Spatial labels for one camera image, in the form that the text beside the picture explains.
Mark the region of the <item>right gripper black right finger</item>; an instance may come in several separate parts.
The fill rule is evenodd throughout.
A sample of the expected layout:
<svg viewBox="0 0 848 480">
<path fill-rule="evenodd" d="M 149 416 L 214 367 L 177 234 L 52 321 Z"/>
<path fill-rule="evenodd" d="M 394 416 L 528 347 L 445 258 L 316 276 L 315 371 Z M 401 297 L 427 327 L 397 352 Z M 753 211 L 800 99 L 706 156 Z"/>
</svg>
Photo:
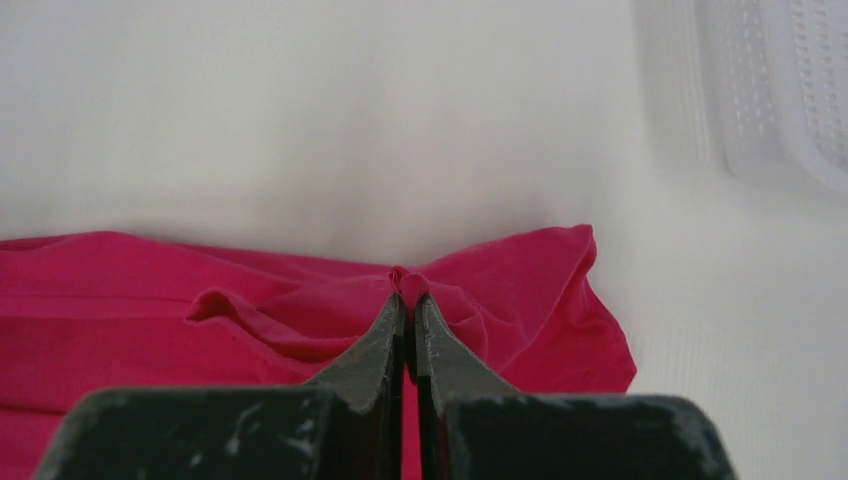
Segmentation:
<svg viewBox="0 0 848 480">
<path fill-rule="evenodd" d="M 415 309 L 425 479 L 734 479 L 719 431 L 664 395 L 529 394 L 474 354 L 435 299 Z"/>
</svg>

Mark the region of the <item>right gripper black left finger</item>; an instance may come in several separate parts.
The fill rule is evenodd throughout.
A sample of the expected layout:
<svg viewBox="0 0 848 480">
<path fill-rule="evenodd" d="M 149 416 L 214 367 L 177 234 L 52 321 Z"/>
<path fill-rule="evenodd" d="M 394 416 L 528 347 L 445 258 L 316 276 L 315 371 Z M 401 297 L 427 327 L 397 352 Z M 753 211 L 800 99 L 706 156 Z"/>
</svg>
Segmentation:
<svg viewBox="0 0 848 480">
<path fill-rule="evenodd" d="M 39 479 L 397 479 L 406 308 L 298 386 L 123 388 L 66 416 Z"/>
</svg>

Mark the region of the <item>red t shirt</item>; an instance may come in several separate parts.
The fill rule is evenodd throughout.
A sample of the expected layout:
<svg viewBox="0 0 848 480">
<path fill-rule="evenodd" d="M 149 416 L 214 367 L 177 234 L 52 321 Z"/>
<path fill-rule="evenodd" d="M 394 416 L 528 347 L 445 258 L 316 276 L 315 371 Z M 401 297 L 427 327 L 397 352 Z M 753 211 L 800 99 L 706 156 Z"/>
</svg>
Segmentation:
<svg viewBox="0 0 848 480">
<path fill-rule="evenodd" d="M 63 416 L 113 386 L 298 384 L 387 297 L 432 295 L 453 333 L 530 392 L 621 393 L 626 337 L 593 292 L 587 225 L 388 266 L 117 232 L 1 244 L 1 475 L 28 479 Z"/>
</svg>

